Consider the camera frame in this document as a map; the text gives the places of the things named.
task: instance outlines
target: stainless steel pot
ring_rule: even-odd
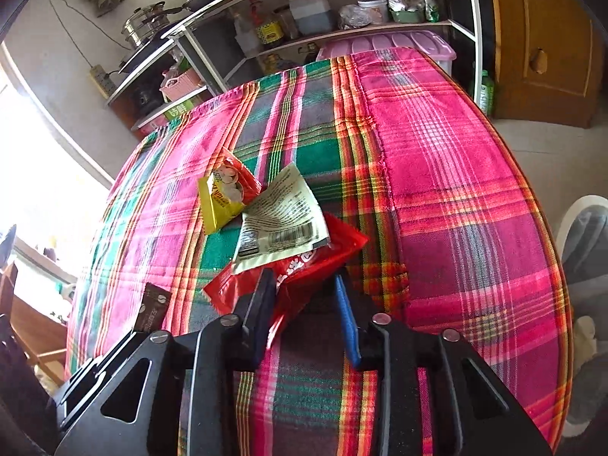
[[[143,8],[136,8],[122,27],[122,34],[131,48],[136,50],[145,44],[161,27],[169,24],[169,19],[163,13],[165,2],[158,2]]]

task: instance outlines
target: screw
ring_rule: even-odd
[[[390,324],[391,318],[387,313],[375,313],[372,317],[372,321],[379,326],[385,326],[386,324]]]
[[[442,332],[443,339],[450,343],[456,343],[460,341],[460,333],[456,329],[446,329]]]
[[[169,333],[167,331],[156,331],[150,334],[150,341],[156,345],[164,343],[168,338]]]
[[[235,313],[229,313],[228,315],[224,315],[223,317],[220,318],[220,324],[222,324],[224,327],[230,327],[233,326],[234,324],[236,324],[238,322],[238,315],[236,315]]]

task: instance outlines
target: barcode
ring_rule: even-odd
[[[312,223],[307,222],[288,230],[274,231],[268,235],[268,243],[276,245],[287,242],[307,241],[312,237]]]
[[[241,241],[239,241],[238,246],[239,257],[247,257],[248,255],[255,255],[259,252],[260,245],[258,243],[258,232],[255,230],[242,232]]]

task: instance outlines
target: floor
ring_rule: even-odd
[[[608,90],[588,130],[525,120],[492,123],[528,178],[554,236],[576,199],[608,198]]]

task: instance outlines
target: chair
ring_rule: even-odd
[[[0,315],[10,319],[15,339],[27,355],[30,366],[48,375],[58,386],[63,383],[68,329],[14,295],[17,278],[15,264],[8,266],[0,278]]]

